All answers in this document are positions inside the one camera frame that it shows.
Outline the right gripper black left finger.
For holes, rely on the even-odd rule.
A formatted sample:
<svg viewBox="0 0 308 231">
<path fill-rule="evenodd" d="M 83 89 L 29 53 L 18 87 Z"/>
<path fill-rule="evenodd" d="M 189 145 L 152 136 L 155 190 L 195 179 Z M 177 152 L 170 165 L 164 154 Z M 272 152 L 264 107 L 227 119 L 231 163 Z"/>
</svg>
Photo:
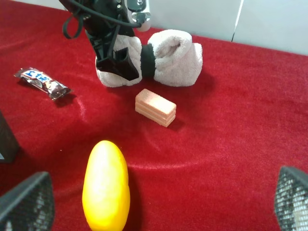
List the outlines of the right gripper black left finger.
<svg viewBox="0 0 308 231">
<path fill-rule="evenodd" d="M 54 222 L 51 176 L 37 172 L 0 197 L 2 231 L 50 231 Z"/>
</svg>

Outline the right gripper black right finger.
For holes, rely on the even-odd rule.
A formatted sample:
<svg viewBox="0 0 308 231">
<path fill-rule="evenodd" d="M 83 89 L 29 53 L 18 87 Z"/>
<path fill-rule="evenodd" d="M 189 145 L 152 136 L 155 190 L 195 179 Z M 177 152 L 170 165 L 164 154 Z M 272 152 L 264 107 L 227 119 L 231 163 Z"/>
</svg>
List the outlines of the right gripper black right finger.
<svg viewBox="0 0 308 231">
<path fill-rule="evenodd" d="M 308 229 L 308 175 L 305 172 L 295 167 L 281 167 L 274 212 L 282 231 Z"/>
</svg>

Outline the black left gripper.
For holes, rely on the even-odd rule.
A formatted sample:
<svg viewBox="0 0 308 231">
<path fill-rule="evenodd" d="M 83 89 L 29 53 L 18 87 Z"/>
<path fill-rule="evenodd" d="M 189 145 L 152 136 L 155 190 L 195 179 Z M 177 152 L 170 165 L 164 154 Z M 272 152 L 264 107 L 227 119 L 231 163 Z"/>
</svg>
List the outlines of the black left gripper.
<svg viewBox="0 0 308 231">
<path fill-rule="evenodd" d="M 62 0 L 60 3 L 78 20 L 74 35 L 68 34 L 68 22 L 64 23 L 64 36 L 77 38 L 84 29 L 95 52 L 99 71 L 129 81 L 139 77 L 132 60 L 141 59 L 142 45 L 134 38 L 134 31 L 149 27 L 148 0 Z"/>
</svg>

